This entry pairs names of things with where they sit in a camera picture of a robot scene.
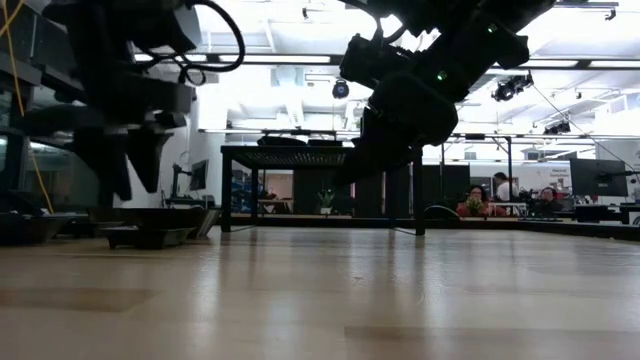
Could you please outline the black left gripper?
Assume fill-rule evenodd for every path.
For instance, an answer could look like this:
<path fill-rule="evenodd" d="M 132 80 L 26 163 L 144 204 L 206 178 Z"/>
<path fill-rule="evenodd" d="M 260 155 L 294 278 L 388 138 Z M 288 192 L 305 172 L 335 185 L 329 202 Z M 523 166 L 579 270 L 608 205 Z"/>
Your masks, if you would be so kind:
<path fill-rule="evenodd" d="M 19 129 L 30 137 L 72 136 L 68 147 L 122 201 L 132 198 L 127 156 L 148 193 L 158 189 L 162 150 L 185 125 L 195 89 L 149 75 L 126 48 L 72 51 L 71 74 L 82 85 L 71 101 L 29 110 Z"/>

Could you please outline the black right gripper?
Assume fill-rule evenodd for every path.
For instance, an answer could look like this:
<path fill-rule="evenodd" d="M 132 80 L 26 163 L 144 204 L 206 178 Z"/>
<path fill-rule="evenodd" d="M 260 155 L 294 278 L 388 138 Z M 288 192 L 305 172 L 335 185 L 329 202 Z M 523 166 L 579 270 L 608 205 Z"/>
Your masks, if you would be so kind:
<path fill-rule="evenodd" d="M 368 100 L 368 142 L 349 150 L 332 184 L 342 187 L 411 161 L 412 146 L 444 143 L 458 124 L 454 104 L 406 72 L 385 76 Z"/>

